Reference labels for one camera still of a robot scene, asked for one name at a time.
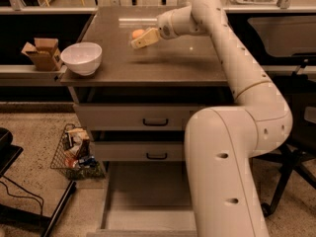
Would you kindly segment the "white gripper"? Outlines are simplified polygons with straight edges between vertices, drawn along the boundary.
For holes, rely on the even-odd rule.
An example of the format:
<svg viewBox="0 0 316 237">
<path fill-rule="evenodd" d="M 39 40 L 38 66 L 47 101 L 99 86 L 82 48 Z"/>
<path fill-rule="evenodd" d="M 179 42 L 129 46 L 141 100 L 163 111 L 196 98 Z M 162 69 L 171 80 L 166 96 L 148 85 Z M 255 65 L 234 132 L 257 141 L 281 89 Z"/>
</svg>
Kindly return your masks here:
<svg viewBox="0 0 316 237">
<path fill-rule="evenodd" d="M 179 36 L 194 35 L 198 32 L 198 25 L 192 16 L 192 7 L 187 6 L 160 14 L 157 17 L 157 28 L 144 30 L 137 39 L 131 40 L 133 48 L 143 48 L 160 40 L 175 39 Z"/>
</svg>

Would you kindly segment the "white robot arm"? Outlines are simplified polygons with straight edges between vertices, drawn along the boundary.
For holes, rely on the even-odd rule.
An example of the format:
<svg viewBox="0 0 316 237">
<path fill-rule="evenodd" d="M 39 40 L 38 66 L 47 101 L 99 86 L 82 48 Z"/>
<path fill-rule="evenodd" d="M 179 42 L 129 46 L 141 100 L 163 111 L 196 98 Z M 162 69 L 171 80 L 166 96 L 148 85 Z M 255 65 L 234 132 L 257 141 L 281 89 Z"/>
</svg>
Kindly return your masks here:
<svg viewBox="0 0 316 237">
<path fill-rule="evenodd" d="M 142 48 L 183 35 L 210 37 L 234 100 L 202 109 L 185 131 L 185 159 L 197 237 L 270 237 L 250 160 L 282 145 L 291 110 L 276 85 L 230 28 L 220 0 L 194 0 L 132 34 Z"/>
</svg>

